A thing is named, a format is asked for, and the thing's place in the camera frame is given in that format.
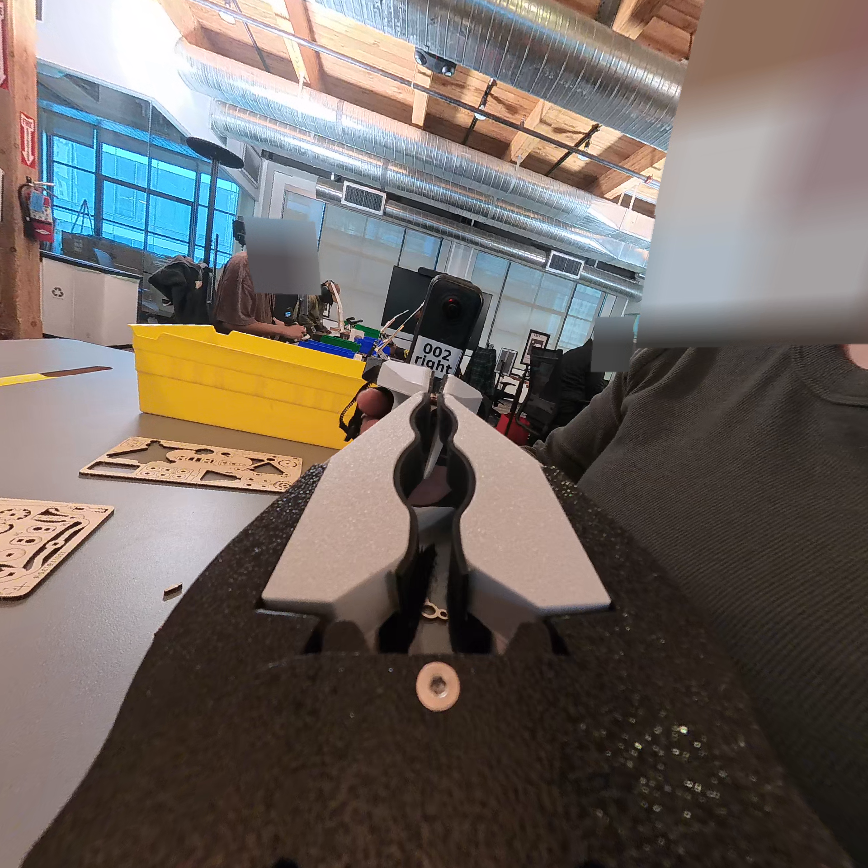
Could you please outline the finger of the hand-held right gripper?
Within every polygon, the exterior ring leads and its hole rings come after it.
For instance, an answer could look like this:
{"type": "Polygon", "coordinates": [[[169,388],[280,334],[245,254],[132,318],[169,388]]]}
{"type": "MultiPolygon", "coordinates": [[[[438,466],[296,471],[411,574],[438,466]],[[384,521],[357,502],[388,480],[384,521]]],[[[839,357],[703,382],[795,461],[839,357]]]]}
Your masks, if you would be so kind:
{"type": "Polygon", "coordinates": [[[445,375],[442,379],[439,395],[449,397],[469,410],[471,414],[478,416],[482,395],[473,387],[466,383],[455,375],[445,375]]]}
{"type": "Polygon", "coordinates": [[[423,409],[431,408],[433,375],[424,366],[384,362],[376,374],[376,388],[385,396],[385,411],[395,409],[418,395],[421,395],[420,406],[423,409]]]}

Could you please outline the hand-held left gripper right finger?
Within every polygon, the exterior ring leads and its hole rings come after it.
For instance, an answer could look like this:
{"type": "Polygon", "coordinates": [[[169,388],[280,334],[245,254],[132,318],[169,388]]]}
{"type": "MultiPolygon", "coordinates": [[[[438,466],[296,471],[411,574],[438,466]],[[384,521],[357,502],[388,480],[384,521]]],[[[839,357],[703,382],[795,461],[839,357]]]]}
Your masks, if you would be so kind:
{"type": "Polygon", "coordinates": [[[502,652],[526,623],[606,612],[611,599],[541,465],[452,396],[438,400],[451,524],[451,650],[502,652]]]}

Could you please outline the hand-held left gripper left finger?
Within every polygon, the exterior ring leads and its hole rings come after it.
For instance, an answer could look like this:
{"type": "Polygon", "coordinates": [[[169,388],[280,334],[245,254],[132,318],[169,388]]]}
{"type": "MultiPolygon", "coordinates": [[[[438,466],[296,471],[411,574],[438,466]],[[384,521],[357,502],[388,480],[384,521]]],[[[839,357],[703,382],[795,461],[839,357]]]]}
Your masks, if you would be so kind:
{"type": "Polygon", "coordinates": [[[396,571],[415,550],[416,519],[395,482],[399,462],[419,445],[417,393],[326,463],[262,592],[270,612],[352,622],[377,650],[399,608],[396,571]]]}

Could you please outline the person's right forearm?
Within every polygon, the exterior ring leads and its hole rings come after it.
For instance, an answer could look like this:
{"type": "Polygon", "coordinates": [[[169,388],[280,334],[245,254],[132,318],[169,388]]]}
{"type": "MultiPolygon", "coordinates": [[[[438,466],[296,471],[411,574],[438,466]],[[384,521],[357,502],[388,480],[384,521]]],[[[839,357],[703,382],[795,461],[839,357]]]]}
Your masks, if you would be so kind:
{"type": "Polygon", "coordinates": [[[545,440],[524,450],[538,463],[577,483],[620,428],[625,395],[626,374],[618,372],[566,426],[553,430],[545,440]]]}

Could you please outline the wooden sheet with gear parts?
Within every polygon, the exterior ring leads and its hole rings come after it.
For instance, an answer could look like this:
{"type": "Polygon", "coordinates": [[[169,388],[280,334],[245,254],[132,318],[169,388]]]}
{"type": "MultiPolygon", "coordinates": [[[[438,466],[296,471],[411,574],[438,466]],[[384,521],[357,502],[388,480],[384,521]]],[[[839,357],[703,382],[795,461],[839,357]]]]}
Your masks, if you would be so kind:
{"type": "Polygon", "coordinates": [[[20,600],[113,515],[113,506],[1,499],[1,600],[20,600]]]}

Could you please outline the person's right hand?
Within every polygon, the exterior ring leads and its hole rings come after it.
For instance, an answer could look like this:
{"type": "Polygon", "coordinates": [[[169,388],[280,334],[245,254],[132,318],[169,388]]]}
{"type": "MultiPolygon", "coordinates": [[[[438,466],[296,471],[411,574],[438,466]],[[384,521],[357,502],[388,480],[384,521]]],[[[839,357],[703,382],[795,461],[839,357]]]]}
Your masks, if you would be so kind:
{"type": "Polygon", "coordinates": [[[393,395],[379,387],[369,387],[355,398],[355,406],[360,417],[359,434],[372,428],[379,420],[390,412],[394,405],[393,395]]]}

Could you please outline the black monitor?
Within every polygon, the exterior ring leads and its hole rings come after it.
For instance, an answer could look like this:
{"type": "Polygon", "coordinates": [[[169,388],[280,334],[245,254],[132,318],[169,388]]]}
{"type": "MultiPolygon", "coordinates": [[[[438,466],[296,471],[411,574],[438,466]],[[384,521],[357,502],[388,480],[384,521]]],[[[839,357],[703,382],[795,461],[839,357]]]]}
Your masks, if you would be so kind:
{"type": "Polygon", "coordinates": [[[404,317],[412,314],[423,303],[429,285],[437,275],[438,272],[429,268],[410,270],[394,266],[386,290],[382,327],[394,317],[400,325],[404,317]]]}

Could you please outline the black office chair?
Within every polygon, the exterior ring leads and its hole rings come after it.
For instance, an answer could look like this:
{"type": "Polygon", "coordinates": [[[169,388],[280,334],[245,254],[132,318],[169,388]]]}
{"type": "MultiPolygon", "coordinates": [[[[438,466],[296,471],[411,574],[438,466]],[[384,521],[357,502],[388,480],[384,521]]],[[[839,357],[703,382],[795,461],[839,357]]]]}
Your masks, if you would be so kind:
{"type": "Polygon", "coordinates": [[[530,447],[551,428],[560,396],[559,365],[562,350],[531,348],[526,373],[508,411],[497,423],[497,430],[517,447],[530,447]]]}

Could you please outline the yellow plastic bin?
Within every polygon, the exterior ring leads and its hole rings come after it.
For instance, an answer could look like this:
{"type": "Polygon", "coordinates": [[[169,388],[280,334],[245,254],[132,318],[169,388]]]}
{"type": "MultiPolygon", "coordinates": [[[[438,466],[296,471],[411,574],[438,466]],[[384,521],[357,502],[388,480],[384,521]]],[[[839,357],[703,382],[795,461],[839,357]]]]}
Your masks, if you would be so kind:
{"type": "Polygon", "coordinates": [[[133,325],[144,413],[341,450],[364,364],[199,325],[133,325]]]}

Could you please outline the wooden sheet with star cutout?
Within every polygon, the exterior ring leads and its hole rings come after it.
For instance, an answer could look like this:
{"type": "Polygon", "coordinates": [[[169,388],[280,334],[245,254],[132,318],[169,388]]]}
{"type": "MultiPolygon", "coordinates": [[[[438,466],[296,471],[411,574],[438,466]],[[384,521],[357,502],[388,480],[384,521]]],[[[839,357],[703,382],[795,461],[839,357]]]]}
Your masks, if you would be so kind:
{"type": "Polygon", "coordinates": [[[271,452],[130,437],[84,465],[80,476],[280,494],[300,478],[301,459],[271,452]]]}

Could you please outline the person's dark sweater torso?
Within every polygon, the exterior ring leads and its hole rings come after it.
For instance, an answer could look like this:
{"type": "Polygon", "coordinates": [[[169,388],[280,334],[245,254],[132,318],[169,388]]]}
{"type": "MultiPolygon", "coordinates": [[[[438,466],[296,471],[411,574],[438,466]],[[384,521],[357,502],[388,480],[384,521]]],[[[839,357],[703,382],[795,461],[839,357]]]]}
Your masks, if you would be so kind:
{"type": "Polygon", "coordinates": [[[713,625],[767,740],[867,852],[866,344],[644,349],[577,482],[713,625]]]}

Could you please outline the black jacket on chair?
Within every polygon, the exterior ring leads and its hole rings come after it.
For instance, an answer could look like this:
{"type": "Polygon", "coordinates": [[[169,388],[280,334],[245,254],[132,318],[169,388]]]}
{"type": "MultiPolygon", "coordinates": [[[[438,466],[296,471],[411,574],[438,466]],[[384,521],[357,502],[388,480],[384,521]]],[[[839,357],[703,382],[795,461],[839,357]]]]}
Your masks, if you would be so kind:
{"type": "Polygon", "coordinates": [[[147,282],[172,306],[179,325],[213,324],[209,309],[212,269],[188,256],[173,256],[147,277],[147,282]]]}

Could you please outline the white recycling cabinet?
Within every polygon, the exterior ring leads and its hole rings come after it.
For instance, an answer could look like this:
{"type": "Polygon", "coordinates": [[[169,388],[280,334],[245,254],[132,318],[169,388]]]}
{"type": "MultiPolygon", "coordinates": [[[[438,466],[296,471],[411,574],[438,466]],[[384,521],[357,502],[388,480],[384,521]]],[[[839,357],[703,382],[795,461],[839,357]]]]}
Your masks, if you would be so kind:
{"type": "Polygon", "coordinates": [[[103,346],[131,345],[140,277],[43,253],[39,262],[43,335],[103,346]]]}

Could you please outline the red fire extinguisher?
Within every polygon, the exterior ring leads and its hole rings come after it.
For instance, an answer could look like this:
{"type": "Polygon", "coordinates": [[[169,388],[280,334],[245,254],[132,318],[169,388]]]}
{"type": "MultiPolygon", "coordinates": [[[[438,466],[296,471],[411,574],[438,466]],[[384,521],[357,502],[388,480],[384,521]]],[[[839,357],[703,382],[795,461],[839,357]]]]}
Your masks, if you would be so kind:
{"type": "Polygon", "coordinates": [[[28,177],[17,188],[24,237],[39,245],[54,243],[54,220],[45,185],[28,177]]]}

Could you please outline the silver ventilation duct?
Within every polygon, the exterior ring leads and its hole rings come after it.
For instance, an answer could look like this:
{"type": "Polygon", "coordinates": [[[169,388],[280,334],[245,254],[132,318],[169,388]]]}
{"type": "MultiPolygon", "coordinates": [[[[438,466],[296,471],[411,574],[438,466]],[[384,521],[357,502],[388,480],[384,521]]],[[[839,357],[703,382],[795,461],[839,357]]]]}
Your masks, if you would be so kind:
{"type": "Polygon", "coordinates": [[[249,103],[245,109],[500,200],[534,206],[542,214],[564,221],[597,224],[603,234],[611,235],[620,225],[611,204],[586,191],[343,101],[266,101],[249,103]]]}
{"type": "MultiPolygon", "coordinates": [[[[342,183],[317,179],[314,196],[326,204],[343,206],[341,189],[342,183]]],[[[586,265],[578,281],[631,301],[639,301],[642,297],[640,268],[622,254],[646,253],[643,249],[573,228],[562,221],[548,220],[525,209],[508,206],[497,211],[496,220],[484,222],[420,203],[402,203],[387,193],[383,215],[360,213],[439,235],[542,272],[545,272],[549,250],[581,257],[586,265]]]]}
{"type": "Polygon", "coordinates": [[[666,151],[686,66],[557,2],[321,1],[561,110],[666,151]]]}

